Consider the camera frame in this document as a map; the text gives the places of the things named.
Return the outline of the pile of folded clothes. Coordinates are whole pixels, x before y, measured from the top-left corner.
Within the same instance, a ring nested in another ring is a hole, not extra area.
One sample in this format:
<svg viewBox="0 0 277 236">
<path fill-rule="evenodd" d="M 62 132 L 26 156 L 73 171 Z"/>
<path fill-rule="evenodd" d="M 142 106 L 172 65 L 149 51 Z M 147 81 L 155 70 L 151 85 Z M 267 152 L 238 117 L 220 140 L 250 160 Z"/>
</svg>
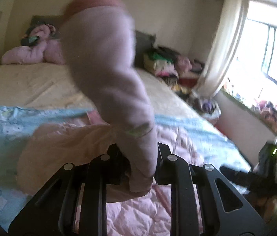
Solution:
<svg viewBox="0 0 277 236">
<path fill-rule="evenodd" d="M 221 110 L 218 103 L 195 94 L 193 87 L 204 70 L 205 64 L 164 46 L 150 48 L 143 53 L 145 70 L 163 80 L 183 101 L 191 106 L 200 116 L 215 125 Z"/>
</svg>

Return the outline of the blue Hello Kitty bedsheet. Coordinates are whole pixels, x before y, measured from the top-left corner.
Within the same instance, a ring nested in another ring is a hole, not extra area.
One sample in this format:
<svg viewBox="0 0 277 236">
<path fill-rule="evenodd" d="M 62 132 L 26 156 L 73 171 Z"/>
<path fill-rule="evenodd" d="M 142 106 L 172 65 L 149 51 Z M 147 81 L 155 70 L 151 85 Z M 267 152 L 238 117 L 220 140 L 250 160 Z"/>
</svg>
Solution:
<svg viewBox="0 0 277 236">
<path fill-rule="evenodd" d="M 16 185 L 19 156 L 34 131 L 47 123 L 63 123 L 86 115 L 86 109 L 27 109 L 0 106 L 0 226 L 7 230 L 30 200 Z M 251 166 L 226 136 L 197 114 L 189 118 L 158 114 L 160 141 L 191 164 L 226 165 L 239 171 Z M 152 191 L 107 206 L 109 235 L 168 235 L 169 215 Z"/>
</svg>

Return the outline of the grey upholstered headboard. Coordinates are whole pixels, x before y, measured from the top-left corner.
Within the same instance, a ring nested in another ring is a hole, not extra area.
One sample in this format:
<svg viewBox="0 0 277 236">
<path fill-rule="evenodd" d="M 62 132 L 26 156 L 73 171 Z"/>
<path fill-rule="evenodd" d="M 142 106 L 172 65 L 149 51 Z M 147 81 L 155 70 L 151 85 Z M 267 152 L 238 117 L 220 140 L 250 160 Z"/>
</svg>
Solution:
<svg viewBox="0 0 277 236">
<path fill-rule="evenodd" d="M 47 23 L 58 28 L 62 23 L 61 16 L 39 16 L 34 15 L 31 18 L 30 26 L 36 26 L 38 23 Z M 144 53 L 153 48 L 154 42 L 156 41 L 155 35 L 146 34 L 144 32 L 135 31 L 136 37 L 136 51 L 134 66 L 136 68 L 144 68 Z"/>
</svg>

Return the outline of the beige bed blanket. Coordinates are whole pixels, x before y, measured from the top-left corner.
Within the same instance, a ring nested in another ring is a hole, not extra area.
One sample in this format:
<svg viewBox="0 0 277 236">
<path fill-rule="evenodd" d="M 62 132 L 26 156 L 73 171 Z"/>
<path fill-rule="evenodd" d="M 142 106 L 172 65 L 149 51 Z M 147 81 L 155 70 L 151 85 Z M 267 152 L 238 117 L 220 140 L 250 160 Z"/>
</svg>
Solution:
<svg viewBox="0 0 277 236">
<path fill-rule="evenodd" d="M 176 118 L 198 118 L 193 108 L 162 80 L 143 69 L 140 76 L 155 114 Z M 0 65 L 0 105 L 35 109 L 94 108 L 71 79 L 67 66 L 53 63 Z"/>
</svg>

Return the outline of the pink puffer jacket at headboard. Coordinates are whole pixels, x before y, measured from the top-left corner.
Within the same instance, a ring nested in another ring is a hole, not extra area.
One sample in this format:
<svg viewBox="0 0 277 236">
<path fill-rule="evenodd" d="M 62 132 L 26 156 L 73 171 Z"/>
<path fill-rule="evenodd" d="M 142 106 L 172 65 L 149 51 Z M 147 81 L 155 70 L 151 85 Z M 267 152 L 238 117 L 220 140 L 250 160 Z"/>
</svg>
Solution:
<svg viewBox="0 0 277 236">
<path fill-rule="evenodd" d="M 3 65 L 29 65 L 43 62 L 56 65 L 65 63 L 58 30 L 54 25 L 45 22 L 30 27 L 21 39 L 21 45 L 8 50 L 1 58 Z"/>
</svg>

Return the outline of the window with dark frame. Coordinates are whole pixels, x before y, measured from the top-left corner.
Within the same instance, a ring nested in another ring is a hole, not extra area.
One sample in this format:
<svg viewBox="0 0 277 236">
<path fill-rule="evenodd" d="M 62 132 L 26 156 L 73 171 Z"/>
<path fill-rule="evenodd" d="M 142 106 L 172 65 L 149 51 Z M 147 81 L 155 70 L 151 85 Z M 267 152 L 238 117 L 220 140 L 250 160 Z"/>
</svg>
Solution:
<svg viewBox="0 0 277 236">
<path fill-rule="evenodd" d="M 249 2 L 237 62 L 248 96 L 277 96 L 277 6 Z"/>
</svg>

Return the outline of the cream window curtain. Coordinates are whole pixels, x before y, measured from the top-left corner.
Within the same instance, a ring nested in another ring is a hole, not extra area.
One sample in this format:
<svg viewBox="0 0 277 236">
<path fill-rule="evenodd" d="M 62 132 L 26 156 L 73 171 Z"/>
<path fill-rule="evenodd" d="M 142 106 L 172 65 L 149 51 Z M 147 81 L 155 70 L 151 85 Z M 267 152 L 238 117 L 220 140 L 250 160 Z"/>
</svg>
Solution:
<svg viewBox="0 0 277 236">
<path fill-rule="evenodd" d="M 195 92 L 214 97 L 223 85 L 236 54 L 249 8 L 249 0 L 224 0 L 217 32 Z"/>
</svg>

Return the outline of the light pink quilted coat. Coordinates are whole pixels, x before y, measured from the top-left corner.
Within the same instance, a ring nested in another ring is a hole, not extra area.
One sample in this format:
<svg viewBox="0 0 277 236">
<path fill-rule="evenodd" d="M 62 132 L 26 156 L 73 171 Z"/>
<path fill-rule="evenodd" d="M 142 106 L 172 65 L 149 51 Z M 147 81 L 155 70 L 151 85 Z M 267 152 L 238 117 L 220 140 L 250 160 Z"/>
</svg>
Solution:
<svg viewBox="0 0 277 236">
<path fill-rule="evenodd" d="M 150 99 L 133 67 L 133 21 L 121 0 L 72 0 L 61 26 L 64 59 L 75 85 L 96 107 L 81 126 L 40 126 L 17 164 L 17 182 L 32 195 L 66 163 L 90 163 L 119 147 L 129 168 L 106 186 L 106 203 L 146 195 L 156 181 L 158 136 Z"/>
</svg>

